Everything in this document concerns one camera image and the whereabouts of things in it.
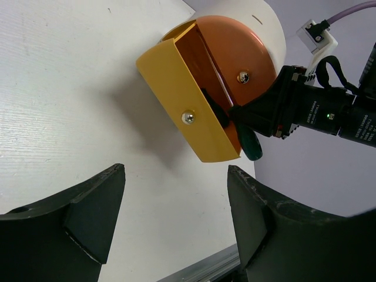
white table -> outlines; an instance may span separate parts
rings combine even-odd
[[[180,0],[1,1],[0,213],[124,163],[100,281],[156,281],[235,243],[228,163],[199,161],[135,68],[192,13]]]

silver knob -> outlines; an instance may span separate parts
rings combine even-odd
[[[245,84],[249,81],[249,74],[247,72],[240,72],[237,76],[237,81],[242,84]]]
[[[191,111],[184,112],[182,115],[182,122],[186,125],[191,125],[194,122],[194,113]]]

black connector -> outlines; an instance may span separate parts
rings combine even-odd
[[[315,42],[319,43],[321,42],[324,38],[321,34],[323,34],[324,30],[328,29],[330,27],[330,24],[328,21],[325,19],[322,22],[316,24],[316,25],[310,25],[306,27],[306,31],[311,35],[313,40]]]

white rounded casing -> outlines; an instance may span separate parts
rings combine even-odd
[[[286,57],[286,40],[281,23],[264,0],[218,0],[197,11],[191,19],[217,15],[235,19],[248,26],[262,41],[279,73]]]

gray wall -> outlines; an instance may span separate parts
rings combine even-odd
[[[215,0],[187,0],[194,9]],[[287,65],[307,65],[311,54],[295,36],[308,19],[316,22],[364,1],[267,0],[287,38]],[[348,16],[331,27],[334,55],[353,84],[376,41],[376,9]],[[340,85],[333,79],[333,85]],[[349,216],[376,206],[376,149],[299,128],[286,140],[260,137],[264,156],[255,162],[264,184],[316,209]]]

